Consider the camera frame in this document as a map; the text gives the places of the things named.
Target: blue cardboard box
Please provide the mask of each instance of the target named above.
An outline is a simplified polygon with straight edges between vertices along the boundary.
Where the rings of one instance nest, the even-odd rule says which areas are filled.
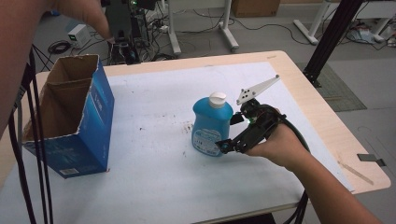
[[[64,178],[105,172],[113,108],[99,56],[58,59],[40,92],[48,166]],[[35,155],[31,121],[23,146]]]

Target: white bottle cap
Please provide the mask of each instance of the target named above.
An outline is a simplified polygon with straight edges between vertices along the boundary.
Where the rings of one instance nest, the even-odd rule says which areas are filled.
[[[215,91],[209,96],[209,104],[213,108],[222,108],[225,104],[227,95],[223,92]]]

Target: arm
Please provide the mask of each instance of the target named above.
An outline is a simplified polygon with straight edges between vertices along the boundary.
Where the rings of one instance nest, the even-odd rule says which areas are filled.
[[[0,0],[0,139],[21,83],[41,16],[46,10],[91,25],[103,38],[111,33],[98,0]]]
[[[268,141],[247,152],[292,171],[302,182],[321,223],[380,223],[319,161],[280,124]]]

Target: plastic bottle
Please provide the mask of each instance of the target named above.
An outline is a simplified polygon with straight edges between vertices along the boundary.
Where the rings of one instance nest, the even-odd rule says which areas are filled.
[[[216,142],[228,138],[233,108],[225,101],[226,94],[215,91],[195,103],[196,119],[192,128],[192,145],[209,156],[221,156]]]

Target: floor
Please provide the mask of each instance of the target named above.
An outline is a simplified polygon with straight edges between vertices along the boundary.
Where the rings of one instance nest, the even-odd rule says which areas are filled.
[[[310,22],[315,18],[318,7],[318,4],[281,5],[275,17],[246,18],[230,21],[230,30],[240,46],[235,53],[283,50],[296,63],[307,63],[316,47],[306,44],[306,39],[292,24],[292,21],[298,19],[309,26]],[[157,13],[151,18],[155,18],[160,14]],[[216,25],[219,20],[216,17],[221,16],[221,10],[216,8],[196,11],[186,10],[175,12],[174,14],[176,30],[178,31],[177,36],[183,52],[179,58],[231,53],[217,28],[195,35],[181,33],[182,31],[201,31]],[[258,30],[248,30],[241,25],[241,22],[249,28],[259,28],[264,24],[271,25]],[[76,21],[63,16],[43,17],[35,36],[35,45],[49,55],[47,47],[55,41],[67,39],[67,32],[76,24]],[[293,38],[305,44],[294,41],[291,38],[291,34]],[[317,36],[319,35],[321,35],[321,28],[319,28],[317,33]],[[99,35],[93,35],[92,33],[90,44],[100,39]],[[162,46],[161,52],[172,54],[167,35],[161,35],[158,38],[158,42]],[[106,64],[106,42],[94,44],[85,49],[83,53],[99,54]],[[146,52],[142,50],[141,53],[141,56],[143,56]],[[51,55],[51,60],[54,61],[59,56],[68,56],[70,54],[69,50],[62,55]],[[367,106],[366,110],[339,112],[337,115],[369,153],[373,153],[385,161],[387,166],[382,169],[392,182],[396,181],[395,60],[396,48],[384,47],[381,50],[376,50],[370,45],[346,43],[337,46],[328,61],[328,65]],[[36,59],[36,68],[37,72],[47,70],[38,59]],[[389,189],[365,193],[357,195],[357,197],[384,223],[394,223],[396,220],[396,213],[394,212],[394,207],[396,207],[396,187],[394,185]],[[276,223],[285,221],[292,212],[293,209],[274,213]],[[304,223],[319,223],[312,206],[307,209]]]

